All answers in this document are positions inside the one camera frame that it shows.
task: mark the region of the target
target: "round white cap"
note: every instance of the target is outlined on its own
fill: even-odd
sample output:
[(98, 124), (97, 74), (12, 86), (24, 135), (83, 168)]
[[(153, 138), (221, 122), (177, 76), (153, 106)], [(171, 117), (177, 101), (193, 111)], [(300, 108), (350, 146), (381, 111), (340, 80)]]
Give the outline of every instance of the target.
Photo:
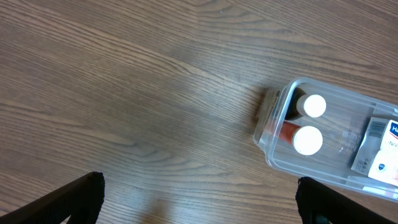
[(322, 147), (322, 133), (313, 126), (304, 126), (296, 130), (292, 137), (294, 149), (300, 154), (309, 156)]
[(320, 95), (305, 95), (297, 102), (297, 109), (299, 113), (317, 118), (321, 116), (326, 110), (326, 101)]

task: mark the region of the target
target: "blue label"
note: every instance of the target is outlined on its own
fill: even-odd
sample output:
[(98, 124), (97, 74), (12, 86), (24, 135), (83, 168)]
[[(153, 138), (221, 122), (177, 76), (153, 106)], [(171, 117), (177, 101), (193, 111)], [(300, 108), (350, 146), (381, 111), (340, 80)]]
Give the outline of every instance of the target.
[(390, 127), (390, 132), (391, 134), (398, 136), (398, 124), (392, 122)]

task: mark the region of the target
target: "wooden table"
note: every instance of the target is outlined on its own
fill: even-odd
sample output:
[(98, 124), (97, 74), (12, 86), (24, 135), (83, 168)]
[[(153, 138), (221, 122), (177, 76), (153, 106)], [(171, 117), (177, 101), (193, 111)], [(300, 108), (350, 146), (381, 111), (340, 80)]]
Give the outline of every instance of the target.
[(97, 223), (300, 223), (252, 142), (264, 89), (398, 103), (397, 36), (393, 0), (0, 1), (0, 215), (97, 170)]

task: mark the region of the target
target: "clear plastic container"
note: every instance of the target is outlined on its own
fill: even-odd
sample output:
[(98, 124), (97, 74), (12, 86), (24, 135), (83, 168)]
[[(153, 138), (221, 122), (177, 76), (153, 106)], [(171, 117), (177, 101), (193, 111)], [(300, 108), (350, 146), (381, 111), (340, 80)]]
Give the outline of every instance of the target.
[[(323, 145), (311, 156), (299, 154), (278, 138), (295, 88), (324, 97), (327, 106), (319, 118), (303, 117), (294, 124), (314, 126)], [(398, 106), (309, 78), (298, 78), (283, 90), (269, 89), (259, 113), (254, 142), (276, 170), (398, 202), (398, 187), (351, 170), (372, 116), (398, 121)]]

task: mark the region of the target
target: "black object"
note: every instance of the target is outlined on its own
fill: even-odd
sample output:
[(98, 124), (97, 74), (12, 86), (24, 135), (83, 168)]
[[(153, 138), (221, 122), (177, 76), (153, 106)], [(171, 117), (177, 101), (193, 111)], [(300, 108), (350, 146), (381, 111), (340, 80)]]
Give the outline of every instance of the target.
[(105, 180), (91, 172), (36, 201), (0, 217), (0, 223), (94, 224), (104, 203)]
[(303, 224), (394, 223), (310, 177), (298, 180), (296, 202)]
[(302, 90), (300, 88), (294, 89), (292, 97), (290, 99), (289, 107), (287, 108), (287, 111), (286, 111), (285, 120), (293, 121), (293, 120), (299, 119), (303, 116), (297, 110), (297, 102), (300, 99), (300, 97), (302, 97), (303, 95), (306, 95), (304, 90)]

